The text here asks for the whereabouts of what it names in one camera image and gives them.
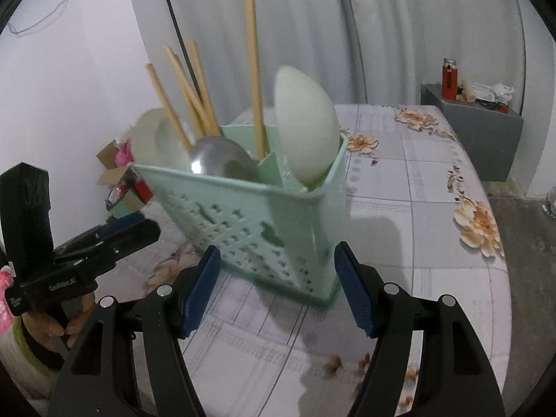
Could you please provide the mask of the person left hand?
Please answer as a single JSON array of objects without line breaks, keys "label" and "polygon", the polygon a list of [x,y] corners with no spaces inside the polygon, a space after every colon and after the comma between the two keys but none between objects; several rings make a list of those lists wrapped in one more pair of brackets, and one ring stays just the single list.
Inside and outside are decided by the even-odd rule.
[{"label": "person left hand", "polygon": [[64,336],[68,337],[68,347],[71,348],[94,310],[95,296],[93,294],[82,296],[81,304],[82,311],[66,327],[59,325],[47,313],[38,311],[26,312],[22,317],[23,324],[30,336],[49,351],[56,352]]}]

